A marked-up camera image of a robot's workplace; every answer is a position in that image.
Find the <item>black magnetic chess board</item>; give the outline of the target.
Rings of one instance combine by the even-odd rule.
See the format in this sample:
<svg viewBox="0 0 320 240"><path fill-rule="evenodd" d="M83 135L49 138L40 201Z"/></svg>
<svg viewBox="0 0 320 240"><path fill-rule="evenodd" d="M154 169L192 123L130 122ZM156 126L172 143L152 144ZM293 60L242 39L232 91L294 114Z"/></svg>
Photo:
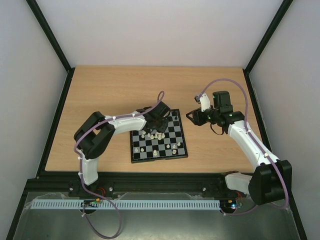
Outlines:
<svg viewBox="0 0 320 240"><path fill-rule="evenodd" d="M168 119L168 127L164 133L155 130L149 133L143 130L129 132L132 164L188 157L180 110L172 109ZM157 156L153 155L154 150L157 150Z"/></svg>

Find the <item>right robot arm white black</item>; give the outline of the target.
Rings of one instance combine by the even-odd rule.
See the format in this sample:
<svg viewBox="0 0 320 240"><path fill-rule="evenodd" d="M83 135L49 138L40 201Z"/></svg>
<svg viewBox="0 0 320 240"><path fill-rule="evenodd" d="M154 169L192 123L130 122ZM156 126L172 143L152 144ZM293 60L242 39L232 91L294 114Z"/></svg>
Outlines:
<svg viewBox="0 0 320 240"><path fill-rule="evenodd" d="M292 166L287 160L280 160L257 137L247 117L234 111L228 91L216 91L210 100L206 93L195 96L200 107L187 113L186 117L196 126L209 123L217 125L240 147L249 160L254 172L252 175L231 171L224 174L218 183L218 191L229 196L234 191L250 195L258 205L284 200L289 204L292 180Z"/></svg>

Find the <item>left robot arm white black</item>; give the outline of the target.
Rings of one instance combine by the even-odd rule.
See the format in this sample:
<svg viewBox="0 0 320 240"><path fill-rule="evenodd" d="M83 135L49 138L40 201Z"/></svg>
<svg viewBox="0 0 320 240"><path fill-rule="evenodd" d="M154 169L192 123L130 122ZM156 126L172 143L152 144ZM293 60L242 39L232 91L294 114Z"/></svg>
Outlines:
<svg viewBox="0 0 320 240"><path fill-rule="evenodd" d="M112 137L131 131L163 133L168 127L171 109L159 101L155 106L137 109L124 115L108 116L96 111L76 131L74 152L80 161L79 178L87 186L98 180L99 157Z"/></svg>

